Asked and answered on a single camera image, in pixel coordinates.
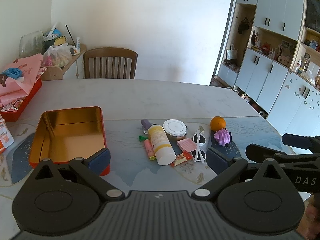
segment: purple cap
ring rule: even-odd
[[[152,124],[146,118],[141,120],[141,124],[142,124],[143,128],[146,130],[148,130],[152,126]]]

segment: human hand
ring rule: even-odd
[[[297,232],[305,239],[313,240],[320,233],[319,211],[314,206],[313,195],[309,198],[309,204],[303,214],[297,228]]]

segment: orange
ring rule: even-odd
[[[214,132],[219,131],[226,127],[226,121],[220,116],[215,116],[210,122],[210,127]]]

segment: pink tube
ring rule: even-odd
[[[149,160],[151,161],[155,160],[156,155],[155,155],[155,152],[153,151],[150,140],[144,140],[144,146],[146,147]]]

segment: pink spiky toy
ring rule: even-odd
[[[219,145],[225,146],[229,144],[231,141],[230,133],[227,129],[221,129],[214,134],[215,140],[219,143]]]

